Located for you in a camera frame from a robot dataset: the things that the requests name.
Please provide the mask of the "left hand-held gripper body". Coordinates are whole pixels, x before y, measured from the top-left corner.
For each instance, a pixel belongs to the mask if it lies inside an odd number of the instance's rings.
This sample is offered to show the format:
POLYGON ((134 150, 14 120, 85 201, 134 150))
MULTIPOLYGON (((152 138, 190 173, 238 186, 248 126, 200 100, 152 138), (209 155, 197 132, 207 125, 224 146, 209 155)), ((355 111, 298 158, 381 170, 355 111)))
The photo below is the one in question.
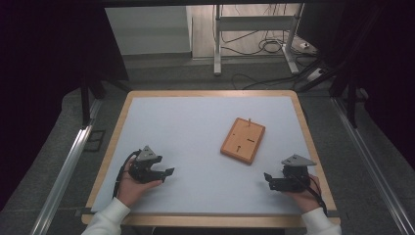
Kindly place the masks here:
POLYGON ((158 155, 149 147, 145 146, 143 149, 135 151, 131 154, 135 160, 132 163, 128 173, 131 177, 140 182, 148 183, 158 180, 161 171, 152 171, 151 167, 155 164, 155 158, 158 155))

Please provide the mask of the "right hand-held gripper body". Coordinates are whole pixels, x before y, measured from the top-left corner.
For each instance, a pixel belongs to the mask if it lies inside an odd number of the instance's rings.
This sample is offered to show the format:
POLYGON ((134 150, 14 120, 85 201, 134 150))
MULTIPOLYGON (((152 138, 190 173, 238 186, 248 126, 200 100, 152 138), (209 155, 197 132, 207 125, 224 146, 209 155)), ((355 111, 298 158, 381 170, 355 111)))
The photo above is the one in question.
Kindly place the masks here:
POLYGON ((273 178, 273 181, 280 181, 285 184, 284 189, 280 192, 303 192, 310 186, 308 168, 315 165, 315 162, 294 154, 281 161, 283 165, 283 178, 273 178))

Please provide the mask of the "wooden picture frame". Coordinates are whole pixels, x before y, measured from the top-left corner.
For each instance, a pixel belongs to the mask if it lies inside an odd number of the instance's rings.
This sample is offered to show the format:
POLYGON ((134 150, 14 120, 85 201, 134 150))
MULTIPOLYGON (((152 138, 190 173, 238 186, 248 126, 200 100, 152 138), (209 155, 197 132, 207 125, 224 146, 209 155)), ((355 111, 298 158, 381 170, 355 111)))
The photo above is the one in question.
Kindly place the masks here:
POLYGON ((251 165, 264 132, 263 125, 237 117, 222 143, 220 153, 251 165))

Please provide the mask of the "person's right hand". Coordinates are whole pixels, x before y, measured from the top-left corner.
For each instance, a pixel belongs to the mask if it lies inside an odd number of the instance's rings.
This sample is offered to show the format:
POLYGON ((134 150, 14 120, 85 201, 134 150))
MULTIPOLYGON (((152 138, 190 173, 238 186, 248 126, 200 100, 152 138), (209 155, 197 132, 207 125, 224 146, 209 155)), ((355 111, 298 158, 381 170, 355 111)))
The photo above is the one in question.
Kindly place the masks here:
MULTIPOLYGON (((315 193, 320 195, 321 191, 319 178, 312 174, 310 174, 309 177, 310 188, 315 193)), ((301 193, 285 192, 285 195, 293 199, 303 213, 311 212, 320 207, 319 203, 317 202, 317 199, 307 190, 301 193)))

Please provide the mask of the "person's left hand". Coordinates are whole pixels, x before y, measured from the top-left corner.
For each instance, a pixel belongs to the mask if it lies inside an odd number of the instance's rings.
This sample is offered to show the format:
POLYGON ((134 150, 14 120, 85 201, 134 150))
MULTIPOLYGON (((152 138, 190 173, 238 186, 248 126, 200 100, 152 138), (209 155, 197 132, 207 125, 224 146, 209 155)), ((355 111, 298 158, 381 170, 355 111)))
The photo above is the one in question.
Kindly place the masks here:
POLYGON ((160 186, 161 180, 140 183, 128 173, 135 158, 131 157, 122 171, 116 197, 127 207, 131 208, 145 194, 147 190, 160 186))

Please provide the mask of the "white table mat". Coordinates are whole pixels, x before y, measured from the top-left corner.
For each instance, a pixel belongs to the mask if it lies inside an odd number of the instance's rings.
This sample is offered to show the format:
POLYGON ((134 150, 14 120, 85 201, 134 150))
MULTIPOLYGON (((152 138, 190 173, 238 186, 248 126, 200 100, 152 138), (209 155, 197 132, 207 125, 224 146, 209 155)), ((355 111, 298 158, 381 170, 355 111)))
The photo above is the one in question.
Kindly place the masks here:
POLYGON ((113 198, 115 179, 126 158, 150 147, 162 157, 156 170, 172 168, 163 185, 134 206, 146 214, 297 214, 288 196, 270 190, 264 176, 281 177, 282 161, 309 157, 292 99, 282 97, 154 97, 132 101, 106 177, 92 209, 113 198), (236 118, 265 131, 252 164, 221 154, 236 118))

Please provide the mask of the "black floor grate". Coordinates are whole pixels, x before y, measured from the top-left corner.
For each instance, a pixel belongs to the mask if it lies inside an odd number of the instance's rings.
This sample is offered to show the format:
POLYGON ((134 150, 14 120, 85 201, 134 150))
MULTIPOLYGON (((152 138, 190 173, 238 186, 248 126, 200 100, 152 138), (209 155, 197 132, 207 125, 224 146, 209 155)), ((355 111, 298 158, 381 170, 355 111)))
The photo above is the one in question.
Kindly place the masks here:
POLYGON ((93 130, 84 146, 85 152, 99 152, 104 141, 105 130, 93 130))

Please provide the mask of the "wooden table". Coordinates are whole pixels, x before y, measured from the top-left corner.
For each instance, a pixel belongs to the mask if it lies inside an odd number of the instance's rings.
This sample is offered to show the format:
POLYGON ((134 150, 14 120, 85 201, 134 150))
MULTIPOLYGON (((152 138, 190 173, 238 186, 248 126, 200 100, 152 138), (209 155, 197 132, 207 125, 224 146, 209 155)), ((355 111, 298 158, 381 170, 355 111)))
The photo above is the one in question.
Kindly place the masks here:
MULTIPOLYGON (((122 127, 125 123, 129 108, 132 101, 136 98, 154 98, 154 97, 282 97, 288 96, 294 103, 297 116, 300 120, 300 128, 304 135, 306 146, 310 152, 309 157, 313 161, 319 159, 312 137, 310 135, 304 113, 302 111, 297 94, 290 90, 274 91, 134 91, 127 95, 123 108, 115 125, 115 131, 108 146, 107 153, 102 161, 99 173, 87 202, 87 207, 92 212, 92 206, 95 202, 103 181, 111 164, 115 146, 122 127)), ((125 219, 128 225, 138 226, 188 226, 188 227, 267 227, 267 228, 290 228, 300 227, 302 221, 300 212, 297 214, 146 214, 138 213, 132 209, 131 214, 125 219)))

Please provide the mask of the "black metal stand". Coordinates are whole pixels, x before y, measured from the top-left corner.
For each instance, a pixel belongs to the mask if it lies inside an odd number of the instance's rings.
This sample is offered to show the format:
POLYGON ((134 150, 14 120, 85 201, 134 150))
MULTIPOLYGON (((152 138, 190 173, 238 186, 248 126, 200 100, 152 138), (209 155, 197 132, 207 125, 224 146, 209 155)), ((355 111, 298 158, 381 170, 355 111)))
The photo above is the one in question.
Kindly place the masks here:
POLYGON ((351 126, 356 128, 356 84, 352 75, 337 75, 329 89, 330 95, 336 98, 341 97, 344 91, 346 91, 346 118, 351 126))
POLYGON ((82 129, 85 129, 92 119, 89 93, 92 93, 95 99, 104 99, 106 96, 106 90, 103 85, 104 81, 126 93, 131 91, 129 86, 117 79, 112 79, 109 76, 98 74, 96 77, 93 77, 92 75, 84 74, 80 79, 82 129))

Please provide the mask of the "white power strip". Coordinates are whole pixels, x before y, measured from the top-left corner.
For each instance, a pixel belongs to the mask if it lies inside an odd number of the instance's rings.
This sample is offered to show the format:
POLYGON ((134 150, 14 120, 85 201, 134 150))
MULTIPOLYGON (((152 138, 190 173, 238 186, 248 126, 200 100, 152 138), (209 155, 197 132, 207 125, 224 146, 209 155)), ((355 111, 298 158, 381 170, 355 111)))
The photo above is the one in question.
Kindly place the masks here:
POLYGON ((315 71, 313 71, 308 77, 307 77, 307 81, 312 81, 314 79, 316 79, 317 77, 319 77, 320 75, 322 75, 325 72, 324 69, 321 68, 317 68, 315 71))

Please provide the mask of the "grey cabinet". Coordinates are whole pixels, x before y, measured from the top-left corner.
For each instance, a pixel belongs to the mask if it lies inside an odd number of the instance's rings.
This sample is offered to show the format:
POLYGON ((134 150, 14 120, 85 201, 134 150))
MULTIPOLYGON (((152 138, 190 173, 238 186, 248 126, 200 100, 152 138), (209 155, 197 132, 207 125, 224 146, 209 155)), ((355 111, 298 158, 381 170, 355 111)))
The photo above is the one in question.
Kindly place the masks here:
POLYGON ((105 11, 122 55, 191 51, 185 6, 106 8, 105 11))

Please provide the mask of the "dark curtain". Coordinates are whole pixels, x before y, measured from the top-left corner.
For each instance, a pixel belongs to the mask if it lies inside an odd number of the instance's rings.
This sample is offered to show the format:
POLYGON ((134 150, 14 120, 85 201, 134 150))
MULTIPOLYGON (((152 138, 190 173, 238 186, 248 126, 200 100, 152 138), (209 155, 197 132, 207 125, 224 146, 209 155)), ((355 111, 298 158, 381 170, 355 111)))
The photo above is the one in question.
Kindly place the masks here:
POLYGON ((100 0, 0 0, 0 211, 86 83, 127 79, 100 0))
POLYGON ((383 4, 355 62, 365 108, 397 150, 415 166, 415 0, 346 0, 328 62, 339 63, 374 5, 383 4))

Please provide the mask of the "aluminium rail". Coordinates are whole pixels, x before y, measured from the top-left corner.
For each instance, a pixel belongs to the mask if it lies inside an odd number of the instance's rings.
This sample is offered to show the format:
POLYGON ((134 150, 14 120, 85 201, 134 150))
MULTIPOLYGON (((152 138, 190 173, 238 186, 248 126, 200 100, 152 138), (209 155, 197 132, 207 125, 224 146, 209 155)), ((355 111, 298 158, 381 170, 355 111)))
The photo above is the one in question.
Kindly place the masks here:
POLYGON ((66 160, 53 184, 52 189, 35 220, 35 223, 29 233, 29 235, 46 235, 47 231, 52 223, 52 220, 57 212, 59 204, 65 195, 68 188, 70 179, 73 175, 75 167, 81 156, 85 144, 92 132, 93 125, 95 124, 96 116, 101 108, 102 101, 94 100, 92 106, 88 109, 90 114, 87 116, 88 120, 86 126, 82 127, 69 150, 66 160))
POLYGON ((381 198, 392 216, 401 235, 415 235, 415 222, 412 222, 408 216, 406 209, 403 207, 400 199, 387 181, 385 175, 381 172, 375 155, 369 149, 363 137, 356 127, 354 127, 347 118, 346 107, 340 98, 332 98, 333 103, 350 139, 355 146, 360 158, 363 161, 369 175, 371 176, 381 198))

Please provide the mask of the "white metal desk frame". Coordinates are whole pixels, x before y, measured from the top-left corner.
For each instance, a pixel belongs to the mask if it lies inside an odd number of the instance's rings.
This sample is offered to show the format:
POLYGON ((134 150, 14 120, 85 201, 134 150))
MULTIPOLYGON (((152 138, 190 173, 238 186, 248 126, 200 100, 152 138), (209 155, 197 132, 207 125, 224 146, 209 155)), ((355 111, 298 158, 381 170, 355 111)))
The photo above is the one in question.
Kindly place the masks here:
POLYGON ((282 44, 282 52, 292 74, 299 74, 292 53, 292 45, 295 33, 300 22, 303 3, 300 3, 292 16, 252 16, 252 17, 222 17, 221 6, 215 5, 214 10, 214 53, 213 74, 221 75, 221 48, 219 42, 220 33, 223 31, 248 31, 248 30, 287 30, 288 39, 282 44))

